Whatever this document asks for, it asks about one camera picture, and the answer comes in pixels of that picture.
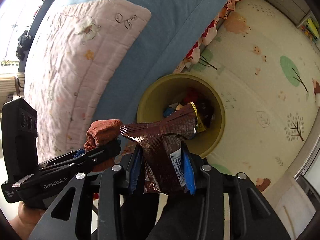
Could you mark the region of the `person's left hand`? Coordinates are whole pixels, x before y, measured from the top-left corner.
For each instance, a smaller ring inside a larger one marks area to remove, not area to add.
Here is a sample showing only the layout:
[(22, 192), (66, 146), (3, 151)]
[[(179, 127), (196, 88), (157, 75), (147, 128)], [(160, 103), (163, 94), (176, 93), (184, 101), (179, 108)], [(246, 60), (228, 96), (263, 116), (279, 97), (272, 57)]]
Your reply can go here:
[(22, 240), (28, 239), (45, 210), (32, 209), (20, 202), (15, 218), (9, 221), (12, 228)]

